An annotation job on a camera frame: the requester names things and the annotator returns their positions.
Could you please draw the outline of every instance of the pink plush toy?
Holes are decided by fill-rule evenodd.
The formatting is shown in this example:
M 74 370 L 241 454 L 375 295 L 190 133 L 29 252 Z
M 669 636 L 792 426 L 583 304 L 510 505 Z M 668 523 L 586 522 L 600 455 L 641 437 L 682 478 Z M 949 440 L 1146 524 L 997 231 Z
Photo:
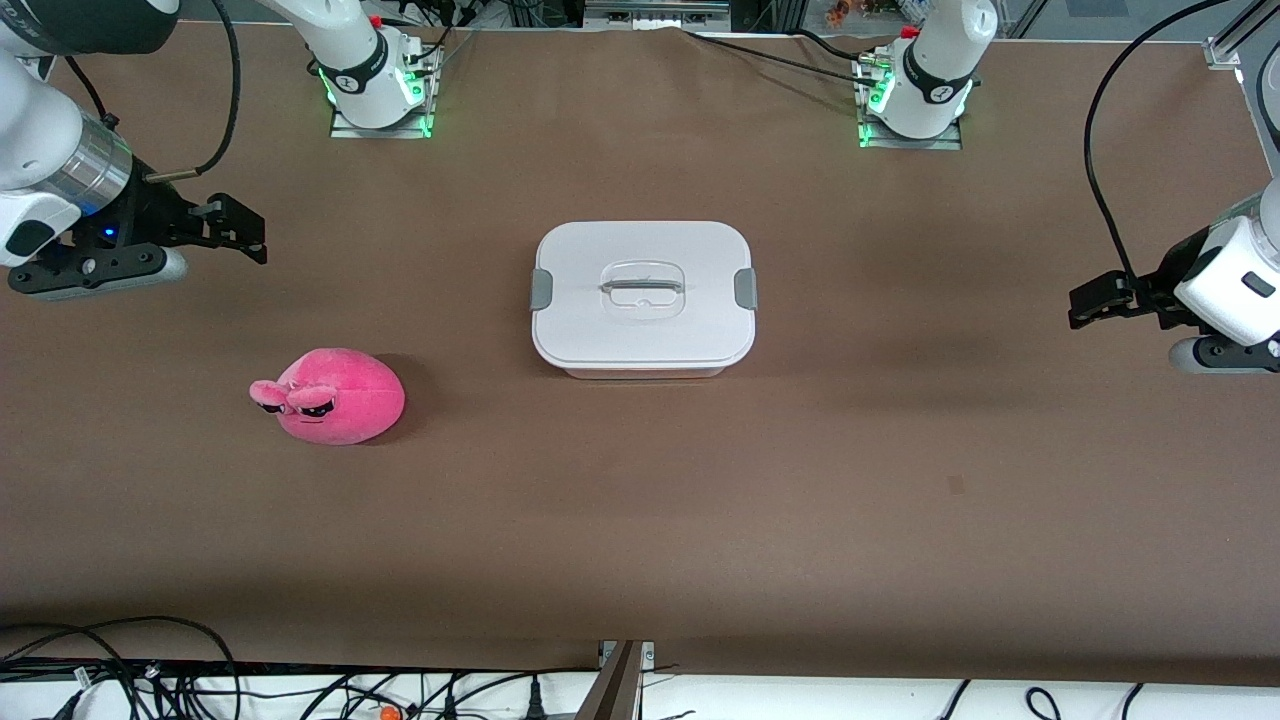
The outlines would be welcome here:
M 248 396 L 276 415 L 291 436 L 320 445 L 355 445 L 396 424 L 404 388 L 375 357 L 321 347 L 298 357 L 280 379 L 257 380 Z

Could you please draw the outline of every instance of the storage box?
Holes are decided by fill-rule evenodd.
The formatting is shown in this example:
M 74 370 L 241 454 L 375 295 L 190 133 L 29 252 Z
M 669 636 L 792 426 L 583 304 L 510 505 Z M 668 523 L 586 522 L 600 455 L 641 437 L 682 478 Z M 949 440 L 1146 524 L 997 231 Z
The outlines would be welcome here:
M 568 223 L 538 246 L 534 346 L 575 378 L 707 378 L 755 341 L 755 270 L 723 223 Z

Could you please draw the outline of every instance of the lid handle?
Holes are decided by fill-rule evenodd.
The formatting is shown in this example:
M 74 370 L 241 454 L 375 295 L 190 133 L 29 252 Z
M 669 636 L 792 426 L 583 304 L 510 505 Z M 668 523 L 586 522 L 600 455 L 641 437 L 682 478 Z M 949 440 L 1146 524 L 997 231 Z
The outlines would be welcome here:
M 685 292 L 685 283 L 680 281 L 622 279 L 602 283 L 600 290 L 604 292 L 613 292 L 614 290 L 672 290 Z

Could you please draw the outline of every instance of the plush toy eye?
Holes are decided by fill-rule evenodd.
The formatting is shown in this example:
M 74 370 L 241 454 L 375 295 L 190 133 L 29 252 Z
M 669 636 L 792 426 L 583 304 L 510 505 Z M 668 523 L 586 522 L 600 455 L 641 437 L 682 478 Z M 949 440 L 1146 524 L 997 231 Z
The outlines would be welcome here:
M 333 410 L 332 400 L 319 407 L 298 407 L 298 413 L 302 413 L 307 418 L 324 418 L 330 410 Z

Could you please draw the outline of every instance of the brown table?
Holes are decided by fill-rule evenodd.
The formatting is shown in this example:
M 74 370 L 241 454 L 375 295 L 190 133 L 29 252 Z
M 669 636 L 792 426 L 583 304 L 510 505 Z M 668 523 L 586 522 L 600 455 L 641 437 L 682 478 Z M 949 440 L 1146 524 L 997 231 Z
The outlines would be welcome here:
M 182 614 L 248 660 L 536 667 L 628 635 L 685 671 L 1276 682 L 1280 386 L 1178 374 L 1149 318 L 1066 325 L 1116 266 L 1080 131 L 1119 45 L 995 45 L 964 151 L 908 152 L 858 147 L 840 82 L 675 31 L 481 33 L 417 142 L 330 141 L 292 31 L 241 44 L 236 142 L 182 190 L 265 215 L 271 263 L 0 293 L 6 616 Z M 218 140 L 225 51 L 184 26 L 84 65 L 168 169 Z M 1149 269 L 1267 174 L 1198 47 L 1130 65 L 1097 167 Z M 589 219 L 741 231 L 751 354 L 700 383 L 545 365 L 534 249 Z M 316 447 L 248 401 L 316 346 L 402 373 L 401 424 Z

